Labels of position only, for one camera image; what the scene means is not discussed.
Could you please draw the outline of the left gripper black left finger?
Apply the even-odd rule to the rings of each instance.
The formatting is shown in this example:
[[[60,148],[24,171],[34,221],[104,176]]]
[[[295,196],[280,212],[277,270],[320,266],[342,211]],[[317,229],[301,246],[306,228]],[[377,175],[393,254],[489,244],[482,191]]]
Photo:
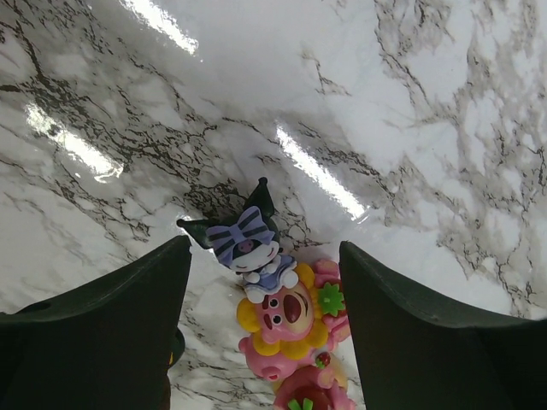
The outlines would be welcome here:
[[[1,316],[4,409],[166,409],[188,237]]]

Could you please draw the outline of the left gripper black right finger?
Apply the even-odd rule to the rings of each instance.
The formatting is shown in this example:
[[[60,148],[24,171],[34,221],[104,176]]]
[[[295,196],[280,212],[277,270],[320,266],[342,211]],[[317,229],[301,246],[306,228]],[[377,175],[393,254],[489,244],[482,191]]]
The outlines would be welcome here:
[[[367,408],[545,408],[544,320],[459,302],[350,242],[339,267]]]

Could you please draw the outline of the black purple bow figurine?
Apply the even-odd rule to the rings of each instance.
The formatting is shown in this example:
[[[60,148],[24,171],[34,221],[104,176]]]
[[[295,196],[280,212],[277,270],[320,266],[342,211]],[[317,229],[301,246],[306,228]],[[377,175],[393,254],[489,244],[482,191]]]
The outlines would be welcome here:
[[[240,213],[223,220],[178,219],[176,225],[242,279],[251,302],[261,303],[266,296],[298,283],[297,261],[281,248],[274,214],[268,179],[261,177]]]

